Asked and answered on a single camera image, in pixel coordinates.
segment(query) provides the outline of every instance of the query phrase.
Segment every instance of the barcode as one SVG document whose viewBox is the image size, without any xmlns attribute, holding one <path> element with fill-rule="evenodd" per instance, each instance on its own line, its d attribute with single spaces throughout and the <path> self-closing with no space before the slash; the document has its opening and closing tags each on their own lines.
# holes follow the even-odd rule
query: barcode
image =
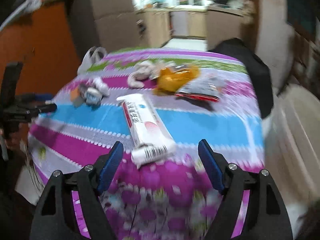
<svg viewBox="0 0 320 240">
<path fill-rule="evenodd" d="M 167 152 L 166 146 L 144 149 L 147 159 L 153 159 Z"/>
</svg>

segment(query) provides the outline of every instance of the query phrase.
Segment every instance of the white wall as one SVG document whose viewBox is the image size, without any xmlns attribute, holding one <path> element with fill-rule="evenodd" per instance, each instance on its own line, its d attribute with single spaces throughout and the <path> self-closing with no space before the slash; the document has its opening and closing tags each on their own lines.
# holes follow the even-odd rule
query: white wall
<svg viewBox="0 0 320 240">
<path fill-rule="evenodd" d="M 270 68 L 276 88 L 282 85 L 292 63 L 294 29 L 286 19 L 287 0 L 260 0 L 256 54 Z"/>
</svg>

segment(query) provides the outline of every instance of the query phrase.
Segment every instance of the blue gripper pad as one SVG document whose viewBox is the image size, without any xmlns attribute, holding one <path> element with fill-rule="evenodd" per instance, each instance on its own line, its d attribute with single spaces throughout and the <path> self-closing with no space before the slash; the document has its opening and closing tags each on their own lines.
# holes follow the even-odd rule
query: blue gripper pad
<svg viewBox="0 0 320 240">
<path fill-rule="evenodd" d="M 205 140 L 201 140 L 198 144 L 198 154 L 213 188 L 218 190 L 221 194 L 225 189 L 223 184 L 223 173 L 210 152 L 211 148 L 208 148 L 209 146 L 207 146 L 205 143 L 206 141 L 204 141 Z"/>
<path fill-rule="evenodd" d="M 52 99 L 53 99 L 52 94 L 35 94 L 35 101 L 38 101 L 38 102 L 44 102 Z"/>
<path fill-rule="evenodd" d="M 122 160 L 123 156 L 123 144 L 117 142 L 111 149 L 109 153 L 110 157 L 106 161 L 106 164 L 103 166 L 99 174 L 99 185 L 98 192 L 102 193 L 110 187 L 110 184 L 113 180 L 113 177 L 118 169 L 118 166 Z"/>
</svg>

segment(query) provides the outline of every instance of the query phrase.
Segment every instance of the white plastic bag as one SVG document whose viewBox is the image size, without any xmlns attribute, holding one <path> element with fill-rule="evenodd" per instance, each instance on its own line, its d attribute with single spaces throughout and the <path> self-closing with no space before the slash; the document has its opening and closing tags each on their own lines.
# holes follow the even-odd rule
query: white plastic bag
<svg viewBox="0 0 320 240">
<path fill-rule="evenodd" d="M 78 68 L 78 75 L 87 72 L 87 70 L 100 60 L 102 60 L 107 55 L 107 51 L 105 48 L 102 47 L 92 47 L 90 48 L 87 53 L 84 55 L 83 61 Z"/>
</svg>

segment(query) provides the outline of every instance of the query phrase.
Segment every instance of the floral tablecloth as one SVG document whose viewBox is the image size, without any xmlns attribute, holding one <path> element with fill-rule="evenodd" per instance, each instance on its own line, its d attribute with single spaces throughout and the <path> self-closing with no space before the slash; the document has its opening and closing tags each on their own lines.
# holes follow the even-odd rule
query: floral tablecloth
<svg viewBox="0 0 320 240">
<path fill-rule="evenodd" d="M 133 66 L 149 59 L 194 63 L 201 73 L 215 73 L 225 81 L 221 102 L 205 105 L 156 96 L 149 80 L 139 90 L 129 89 L 127 77 Z M 96 76 L 110 87 L 97 109 L 74 108 L 70 91 Z M 142 166 L 131 161 L 132 142 L 122 108 L 116 98 L 131 93 L 149 97 L 177 143 L 176 154 Z M 238 60 L 210 52 L 173 49 L 142 49 L 111 53 L 103 63 L 77 76 L 54 99 L 54 114 L 39 116 L 29 133 L 29 148 L 36 168 L 46 182 L 51 173 L 75 172 L 107 154 L 116 141 L 124 145 L 123 160 L 112 184 L 100 201 L 119 240 L 202 239 L 215 217 L 221 196 L 208 179 L 197 154 L 197 143 L 206 139 L 212 149 L 246 171 L 264 165 L 261 119 L 257 100 L 244 65 Z M 241 233 L 248 192 L 245 192 L 233 237 Z M 73 192 L 81 234 L 90 237 L 79 196 Z"/>
</svg>

